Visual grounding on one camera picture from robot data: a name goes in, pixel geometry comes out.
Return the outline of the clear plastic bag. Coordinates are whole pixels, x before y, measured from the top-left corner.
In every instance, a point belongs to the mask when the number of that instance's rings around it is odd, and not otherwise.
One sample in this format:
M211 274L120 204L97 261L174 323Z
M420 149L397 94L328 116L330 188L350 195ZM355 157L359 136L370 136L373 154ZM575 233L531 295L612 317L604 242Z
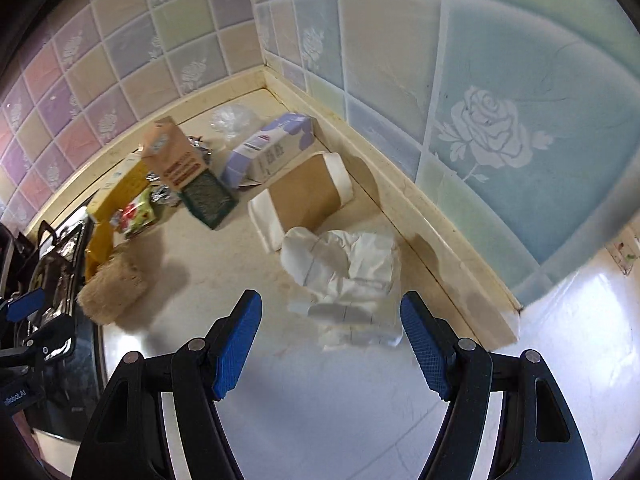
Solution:
M213 111L212 128L220 133L227 144L243 142L262 128L262 120L254 110L241 104L227 104Z

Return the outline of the yellow flat box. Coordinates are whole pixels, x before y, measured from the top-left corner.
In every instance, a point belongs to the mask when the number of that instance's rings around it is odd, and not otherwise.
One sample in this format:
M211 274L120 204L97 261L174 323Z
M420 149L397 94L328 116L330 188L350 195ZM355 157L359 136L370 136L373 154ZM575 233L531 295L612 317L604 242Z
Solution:
M141 156L131 153L119 163L90 200L87 211L94 226L85 249L86 281L91 280L99 266L110 258L114 249L111 220L117 211L124 210L148 186L148 172Z

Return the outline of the black gas stove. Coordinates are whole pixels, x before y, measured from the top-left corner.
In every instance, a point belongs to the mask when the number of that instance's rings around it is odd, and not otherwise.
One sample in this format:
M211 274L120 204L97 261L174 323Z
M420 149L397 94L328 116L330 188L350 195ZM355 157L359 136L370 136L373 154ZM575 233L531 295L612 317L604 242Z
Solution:
M57 408L46 401L19 413L35 430L76 443L84 436L106 384L100 331L77 302L86 282L85 249L92 231L86 214L69 218L58 229L41 223L38 234L49 238L38 240L35 262L23 272L29 282L11 298L42 288L44 306L20 322L1 321L1 351L21 347L32 335L73 336L70 344L60 349L61 359L54 364L52 376L55 385L70 395L68 407Z

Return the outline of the beige fluffy sponge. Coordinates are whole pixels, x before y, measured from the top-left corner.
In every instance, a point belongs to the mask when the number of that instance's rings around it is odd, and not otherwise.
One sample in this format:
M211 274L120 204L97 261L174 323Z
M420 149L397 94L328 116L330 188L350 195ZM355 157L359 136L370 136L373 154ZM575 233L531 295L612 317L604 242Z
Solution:
M78 292L77 302L98 325L114 323L148 290L148 282L128 249L116 249Z

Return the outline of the green scouring pad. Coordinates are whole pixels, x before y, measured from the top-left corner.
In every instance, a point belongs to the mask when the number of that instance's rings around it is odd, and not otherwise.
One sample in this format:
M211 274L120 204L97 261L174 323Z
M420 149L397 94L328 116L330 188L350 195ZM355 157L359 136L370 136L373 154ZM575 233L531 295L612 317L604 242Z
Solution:
M216 229L238 204L234 195L209 170L187 184L179 196L186 209L211 230Z

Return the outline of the orange brown carton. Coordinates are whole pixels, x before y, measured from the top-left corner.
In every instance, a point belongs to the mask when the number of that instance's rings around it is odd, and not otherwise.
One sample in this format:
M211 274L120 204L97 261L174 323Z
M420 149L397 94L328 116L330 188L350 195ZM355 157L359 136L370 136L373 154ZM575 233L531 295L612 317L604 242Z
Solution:
M171 117L157 120L145 130L141 158L163 184L176 192L207 169L203 156Z

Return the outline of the purple white carton box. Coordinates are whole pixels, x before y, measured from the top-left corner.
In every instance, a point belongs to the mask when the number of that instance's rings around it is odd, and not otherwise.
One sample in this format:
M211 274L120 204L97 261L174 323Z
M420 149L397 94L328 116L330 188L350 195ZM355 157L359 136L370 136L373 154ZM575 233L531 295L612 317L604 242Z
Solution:
M263 184L313 143L312 119L286 113L231 151L221 180L232 190Z

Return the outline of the white paper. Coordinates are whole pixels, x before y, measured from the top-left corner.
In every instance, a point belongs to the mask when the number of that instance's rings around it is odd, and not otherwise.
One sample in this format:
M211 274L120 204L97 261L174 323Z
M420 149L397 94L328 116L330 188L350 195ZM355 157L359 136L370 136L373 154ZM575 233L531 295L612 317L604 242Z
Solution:
M401 260L396 240L369 232L290 229L280 263L301 288L288 310L319 329L323 349L385 346L402 341Z

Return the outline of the red green snack packet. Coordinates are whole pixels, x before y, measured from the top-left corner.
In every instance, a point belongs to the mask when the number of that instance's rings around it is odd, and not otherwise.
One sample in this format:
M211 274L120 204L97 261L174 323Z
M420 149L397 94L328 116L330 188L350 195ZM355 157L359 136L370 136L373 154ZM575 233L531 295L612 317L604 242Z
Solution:
M126 238L134 237L157 222L151 189L145 188L124 208L117 209L110 220L115 232Z

